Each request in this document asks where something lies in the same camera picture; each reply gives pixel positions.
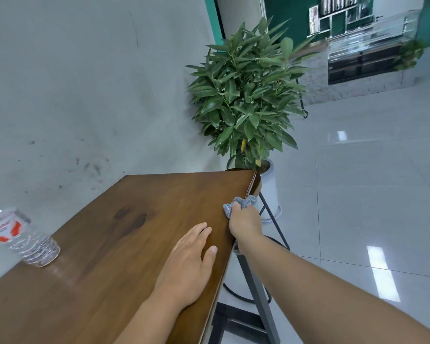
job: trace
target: human hand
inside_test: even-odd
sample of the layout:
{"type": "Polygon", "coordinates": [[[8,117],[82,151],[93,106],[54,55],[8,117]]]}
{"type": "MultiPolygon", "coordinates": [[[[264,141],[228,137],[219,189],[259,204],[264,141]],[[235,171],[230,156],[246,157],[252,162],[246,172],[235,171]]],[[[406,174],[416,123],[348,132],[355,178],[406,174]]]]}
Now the human hand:
{"type": "Polygon", "coordinates": [[[203,260],[201,253],[211,232],[205,222],[191,228],[174,246],[156,280],[153,293],[170,297],[179,311],[194,303],[209,281],[217,247],[209,247],[203,260]]]}
{"type": "Polygon", "coordinates": [[[253,206],[247,206],[241,209],[239,203],[233,203],[231,209],[231,219],[229,220],[229,230],[237,239],[239,249],[242,252],[242,246],[249,238],[262,237],[261,218],[259,212],[253,206]]]}

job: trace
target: person's right arm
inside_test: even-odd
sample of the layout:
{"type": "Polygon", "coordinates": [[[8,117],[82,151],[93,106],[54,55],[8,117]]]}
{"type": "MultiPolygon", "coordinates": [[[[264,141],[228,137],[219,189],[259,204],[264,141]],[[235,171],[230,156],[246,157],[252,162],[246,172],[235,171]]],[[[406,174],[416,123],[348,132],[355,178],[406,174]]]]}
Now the person's right arm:
{"type": "Polygon", "coordinates": [[[265,237],[252,206],[229,222],[240,252],[305,344],[430,344],[430,329],[265,237]]]}

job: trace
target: person's left hand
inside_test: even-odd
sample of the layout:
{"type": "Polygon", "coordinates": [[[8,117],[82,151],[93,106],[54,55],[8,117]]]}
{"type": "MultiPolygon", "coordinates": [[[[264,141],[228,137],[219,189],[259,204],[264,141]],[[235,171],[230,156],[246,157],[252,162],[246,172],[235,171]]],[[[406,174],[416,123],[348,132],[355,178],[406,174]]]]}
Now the person's left hand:
{"type": "Polygon", "coordinates": [[[211,232],[205,222],[191,228],[172,249],[156,281],[153,293],[170,297],[179,310],[194,303],[209,281],[217,247],[209,247],[203,260],[201,253],[211,232]]]}

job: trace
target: wood grain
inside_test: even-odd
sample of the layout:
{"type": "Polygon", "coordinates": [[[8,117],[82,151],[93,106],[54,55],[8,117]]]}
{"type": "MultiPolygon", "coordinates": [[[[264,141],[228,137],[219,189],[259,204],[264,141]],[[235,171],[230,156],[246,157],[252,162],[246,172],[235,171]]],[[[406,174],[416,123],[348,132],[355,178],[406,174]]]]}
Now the wood grain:
{"type": "Polygon", "coordinates": [[[200,299],[178,317],[168,343],[199,343],[234,238],[222,205],[245,197],[253,171],[126,176],[54,235],[59,257],[22,263],[0,279],[0,343],[115,341],[151,294],[172,247],[207,222],[218,247],[200,299]]]}

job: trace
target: forearm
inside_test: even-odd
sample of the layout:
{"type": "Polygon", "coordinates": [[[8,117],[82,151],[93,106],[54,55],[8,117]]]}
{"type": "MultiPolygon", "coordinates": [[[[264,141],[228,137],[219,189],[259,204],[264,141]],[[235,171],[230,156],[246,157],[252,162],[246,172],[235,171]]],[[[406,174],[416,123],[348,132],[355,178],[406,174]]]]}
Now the forearm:
{"type": "Polygon", "coordinates": [[[242,250],[304,343],[430,344],[430,330],[407,314],[268,238],[242,250]]]}
{"type": "Polygon", "coordinates": [[[165,296],[152,294],[142,303],[115,344],[164,344],[180,313],[165,296]]]}

